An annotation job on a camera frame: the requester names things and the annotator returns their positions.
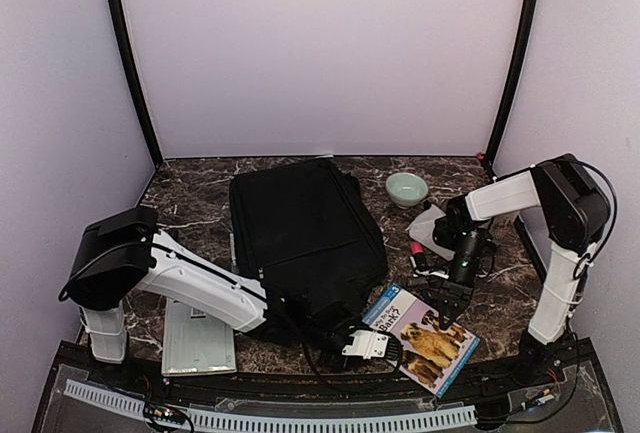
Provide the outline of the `dog picture book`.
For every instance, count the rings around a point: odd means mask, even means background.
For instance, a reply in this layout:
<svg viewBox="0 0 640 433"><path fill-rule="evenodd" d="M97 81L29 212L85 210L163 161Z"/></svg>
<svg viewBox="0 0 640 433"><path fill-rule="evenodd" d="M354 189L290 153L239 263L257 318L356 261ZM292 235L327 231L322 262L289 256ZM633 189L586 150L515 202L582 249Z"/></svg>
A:
<svg viewBox="0 0 640 433"><path fill-rule="evenodd" d="M438 398L444 396L480 342L456 323L441 328L436 309L397 284L376 301L364 323L400 341L400 371Z"/></svg>

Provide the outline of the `black student bag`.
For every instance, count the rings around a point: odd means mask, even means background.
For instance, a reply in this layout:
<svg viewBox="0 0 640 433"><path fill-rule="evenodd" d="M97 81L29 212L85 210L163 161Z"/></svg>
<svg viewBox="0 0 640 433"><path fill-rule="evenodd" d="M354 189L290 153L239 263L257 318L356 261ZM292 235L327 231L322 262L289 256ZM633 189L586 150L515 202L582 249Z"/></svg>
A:
<svg viewBox="0 0 640 433"><path fill-rule="evenodd" d="M306 344L308 316L334 302L361 315L388 275L358 180L328 159L238 175L229 205L239 273L266 292L265 321L249 333L256 340Z"/></svg>

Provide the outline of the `grey notebook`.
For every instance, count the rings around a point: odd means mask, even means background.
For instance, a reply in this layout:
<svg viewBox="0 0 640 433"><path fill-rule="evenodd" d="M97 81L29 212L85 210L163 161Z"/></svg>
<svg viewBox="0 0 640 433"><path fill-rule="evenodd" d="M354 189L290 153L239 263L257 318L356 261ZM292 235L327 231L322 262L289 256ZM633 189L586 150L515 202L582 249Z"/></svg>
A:
<svg viewBox="0 0 640 433"><path fill-rule="evenodd" d="M196 308L168 299L164 321L162 375L204 376L236 371L233 329Z"/></svg>

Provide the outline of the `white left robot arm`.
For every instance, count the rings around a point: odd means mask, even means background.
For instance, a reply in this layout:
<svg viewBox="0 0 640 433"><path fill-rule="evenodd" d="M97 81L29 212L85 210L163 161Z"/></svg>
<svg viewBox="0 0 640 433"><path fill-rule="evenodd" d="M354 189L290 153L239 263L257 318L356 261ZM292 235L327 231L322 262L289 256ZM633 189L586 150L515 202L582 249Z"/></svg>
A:
<svg viewBox="0 0 640 433"><path fill-rule="evenodd" d="M135 207L89 225L58 295L80 307L101 370L120 389L140 382L140 365L101 340L132 290L193 306L262 342L337 355L387 271L376 223L349 211L234 214L232 271L186 249L157 219Z"/></svg>

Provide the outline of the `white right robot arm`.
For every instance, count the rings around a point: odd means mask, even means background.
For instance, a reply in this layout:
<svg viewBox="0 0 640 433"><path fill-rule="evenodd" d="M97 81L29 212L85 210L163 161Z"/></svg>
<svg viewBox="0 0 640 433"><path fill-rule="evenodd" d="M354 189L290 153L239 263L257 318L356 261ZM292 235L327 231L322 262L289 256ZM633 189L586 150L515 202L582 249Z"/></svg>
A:
<svg viewBox="0 0 640 433"><path fill-rule="evenodd" d="M489 247L493 218L538 208L550 239L550 262L541 296L519 342L510 377L534 385L570 335L570 319L581 303L588 270L608 241L617 218L613 190L594 180L598 169L572 154L543 161L448 201L432 220L437 246L452 252L432 303L447 328L470 305L482 256Z"/></svg>

